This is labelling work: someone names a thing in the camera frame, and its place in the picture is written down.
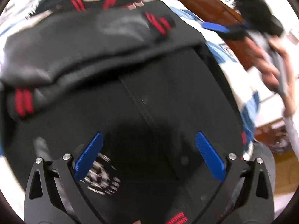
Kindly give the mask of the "person's right hand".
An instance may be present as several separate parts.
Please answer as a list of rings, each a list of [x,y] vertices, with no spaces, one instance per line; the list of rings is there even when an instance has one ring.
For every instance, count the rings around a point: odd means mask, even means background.
[[[279,86],[279,70],[272,63],[266,61],[266,52],[262,48],[258,47],[254,41],[246,38],[245,43],[249,46],[249,53],[253,58],[254,66],[261,72],[264,84],[269,90],[277,91]],[[279,95],[284,103],[283,116],[291,117],[295,114],[296,109],[298,108],[298,103],[296,100],[295,74],[291,65],[290,55],[279,37],[274,36],[270,38],[268,43],[284,61],[288,93],[287,95]]]

